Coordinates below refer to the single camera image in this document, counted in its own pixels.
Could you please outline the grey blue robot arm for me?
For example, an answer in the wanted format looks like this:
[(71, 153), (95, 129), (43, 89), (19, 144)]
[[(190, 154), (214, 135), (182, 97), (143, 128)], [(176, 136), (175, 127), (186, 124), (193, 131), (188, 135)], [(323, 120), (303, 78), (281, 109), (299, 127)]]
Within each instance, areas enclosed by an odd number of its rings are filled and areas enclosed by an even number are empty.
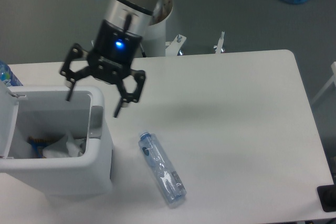
[(139, 102), (146, 73), (131, 65), (158, 1), (110, 0), (93, 48), (86, 51), (78, 43), (73, 44), (60, 68), (69, 88), (66, 101), (71, 100), (79, 80), (92, 76), (117, 86), (120, 100), (115, 117), (126, 104)]

